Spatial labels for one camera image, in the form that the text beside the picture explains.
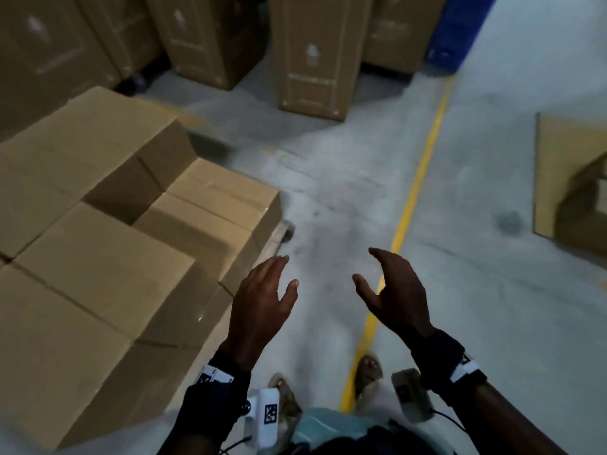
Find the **person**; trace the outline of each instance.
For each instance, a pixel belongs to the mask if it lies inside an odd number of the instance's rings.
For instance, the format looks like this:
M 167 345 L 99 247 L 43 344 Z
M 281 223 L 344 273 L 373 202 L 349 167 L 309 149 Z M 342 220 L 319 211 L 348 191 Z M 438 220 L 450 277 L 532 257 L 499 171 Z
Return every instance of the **person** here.
M 382 267 L 385 287 L 375 294 L 361 275 L 353 275 L 357 294 L 369 311 L 411 350 L 421 381 L 451 406 L 481 455 L 553 455 L 565 452 L 510 404 L 452 337 L 430 322 L 426 291 L 409 262 L 395 253 L 369 249 Z M 278 333 L 297 300 L 299 282 L 278 297 L 288 257 L 273 257 L 241 283 L 232 304 L 227 339 L 186 391 L 171 433 L 158 455 L 215 455 L 243 414 L 250 372 L 264 347 Z M 224 380 L 213 377 L 224 377 Z M 287 423 L 284 454 L 454 453 L 436 435 L 412 425 L 399 412 L 398 398 L 383 384 L 375 356 L 364 356 L 354 387 L 356 412 L 302 411 L 283 377 L 271 385 L 280 392 L 280 420 Z

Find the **blue object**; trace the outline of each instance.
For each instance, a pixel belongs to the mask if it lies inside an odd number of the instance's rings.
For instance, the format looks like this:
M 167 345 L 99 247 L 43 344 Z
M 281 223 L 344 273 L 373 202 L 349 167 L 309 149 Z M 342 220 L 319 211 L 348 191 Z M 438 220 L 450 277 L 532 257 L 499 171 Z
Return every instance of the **blue object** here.
M 426 62 L 455 73 L 466 59 L 495 0 L 447 0 Z

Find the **concrete floor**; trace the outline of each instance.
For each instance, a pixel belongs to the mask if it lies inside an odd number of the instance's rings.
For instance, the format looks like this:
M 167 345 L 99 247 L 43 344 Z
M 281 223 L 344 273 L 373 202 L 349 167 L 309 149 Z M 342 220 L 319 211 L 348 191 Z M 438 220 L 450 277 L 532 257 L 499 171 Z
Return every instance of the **concrete floor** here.
M 606 18 L 607 0 L 498 0 L 457 75 L 402 248 L 434 323 L 577 454 L 607 445 L 607 271 L 532 233 L 534 114 L 607 117 Z M 229 93 L 167 73 L 148 95 L 205 121 L 226 144 L 207 158 L 283 190 L 296 225 L 281 250 L 291 255 L 284 281 L 300 279 L 300 296 L 252 386 L 280 371 L 302 406 L 336 408 L 367 314 L 350 277 L 379 280 L 366 249 L 390 247 L 444 79 L 418 74 L 406 86 L 361 75 L 346 122 L 336 124 L 277 110 L 269 64 Z M 387 329 L 374 350 L 386 373 L 412 366 Z M 154 454 L 173 419 L 65 453 Z M 435 420 L 459 454 L 475 453 L 451 423 Z M 8 431 L 0 451 L 40 453 Z

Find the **black wrist strap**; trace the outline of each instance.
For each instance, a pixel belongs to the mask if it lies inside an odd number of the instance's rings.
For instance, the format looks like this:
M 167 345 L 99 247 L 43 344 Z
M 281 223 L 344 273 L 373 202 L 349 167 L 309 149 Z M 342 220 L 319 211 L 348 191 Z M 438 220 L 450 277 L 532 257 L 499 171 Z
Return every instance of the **black wrist strap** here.
M 457 396 L 487 381 L 465 348 L 443 331 L 417 342 L 411 356 L 420 368 L 424 387 L 438 394 L 449 406 Z
M 243 372 L 234 358 L 217 351 L 208 366 L 222 381 L 214 380 L 205 367 L 198 381 L 186 390 L 174 430 L 206 436 L 217 444 L 225 441 L 247 402 L 251 373 Z

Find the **black cable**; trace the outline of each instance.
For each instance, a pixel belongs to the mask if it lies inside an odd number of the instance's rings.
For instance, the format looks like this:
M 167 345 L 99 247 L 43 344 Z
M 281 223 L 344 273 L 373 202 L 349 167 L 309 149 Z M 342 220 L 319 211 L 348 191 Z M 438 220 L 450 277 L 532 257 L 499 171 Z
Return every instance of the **black cable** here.
M 466 431 L 462 425 L 460 425 L 458 422 L 456 422 L 455 420 L 453 420 L 447 414 L 444 414 L 444 413 L 439 412 L 438 410 L 434 410 L 434 409 L 430 410 L 430 412 L 432 412 L 433 414 L 436 414 L 436 415 L 440 415 L 441 417 L 445 417 L 447 420 L 451 420 L 455 426 L 457 426 L 459 429 L 461 429 L 462 431 L 464 431 L 464 433 L 468 434 L 468 431 Z
M 240 444 L 242 444 L 243 442 L 247 442 L 247 441 L 249 441 L 249 440 L 251 440 L 251 436 L 244 437 L 244 438 L 240 439 L 240 440 L 239 440 L 239 441 L 238 441 L 236 444 L 232 444 L 231 446 L 229 446 L 229 447 L 227 447 L 227 448 L 223 448 L 223 449 L 221 449 L 221 450 L 219 451 L 219 455 L 222 455 L 223 453 L 228 453 L 228 450 L 233 449 L 233 448 L 234 448 L 234 447 L 236 447 L 237 445 L 240 445 Z

